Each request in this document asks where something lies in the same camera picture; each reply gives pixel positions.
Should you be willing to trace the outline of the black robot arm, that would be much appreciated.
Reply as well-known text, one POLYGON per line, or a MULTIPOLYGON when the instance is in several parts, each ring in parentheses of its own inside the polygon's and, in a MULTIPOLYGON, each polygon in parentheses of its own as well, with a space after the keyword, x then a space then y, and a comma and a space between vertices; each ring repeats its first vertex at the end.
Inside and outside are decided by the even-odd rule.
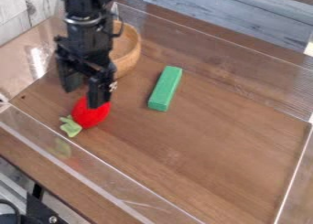
POLYGON ((114 38, 112 0, 63 0, 67 36, 57 36, 55 58, 65 92, 88 82, 87 107, 110 101, 116 66, 110 58, 114 38))

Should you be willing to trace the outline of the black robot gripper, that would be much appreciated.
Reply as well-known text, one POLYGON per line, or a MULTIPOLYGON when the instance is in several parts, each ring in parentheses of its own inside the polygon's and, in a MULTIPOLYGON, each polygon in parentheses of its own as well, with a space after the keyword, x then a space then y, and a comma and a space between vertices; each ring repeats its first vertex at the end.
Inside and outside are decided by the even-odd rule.
POLYGON ((111 17, 64 19, 67 34, 57 36, 56 63, 65 92, 76 90, 88 80, 88 108, 96 109, 110 101, 110 84, 116 66, 110 58, 114 33, 111 17))

